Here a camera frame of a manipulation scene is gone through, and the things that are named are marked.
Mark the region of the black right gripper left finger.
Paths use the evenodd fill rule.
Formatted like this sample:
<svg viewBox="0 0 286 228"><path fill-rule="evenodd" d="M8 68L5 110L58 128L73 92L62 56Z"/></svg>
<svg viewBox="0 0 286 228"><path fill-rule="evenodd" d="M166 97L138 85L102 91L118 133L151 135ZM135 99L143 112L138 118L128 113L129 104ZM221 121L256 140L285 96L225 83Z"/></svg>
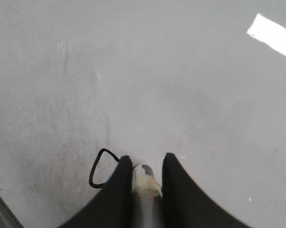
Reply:
<svg viewBox="0 0 286 228"><path fill-rule="evenodd" d="M61 228L128 228L131 222L132 161L122 156L108 182Z"/></svg>

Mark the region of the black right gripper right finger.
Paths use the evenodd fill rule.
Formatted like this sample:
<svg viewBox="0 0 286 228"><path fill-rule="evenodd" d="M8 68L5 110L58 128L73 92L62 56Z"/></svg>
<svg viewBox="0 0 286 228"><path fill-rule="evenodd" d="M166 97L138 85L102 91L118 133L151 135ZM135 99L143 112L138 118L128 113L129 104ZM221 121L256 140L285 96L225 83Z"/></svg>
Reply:
<svg viewBox="0 0 286 228"><path fill-rule="evenodd" d="M173 153L162 166L163 215L167 228L247 228L215 203Z"/></svg>

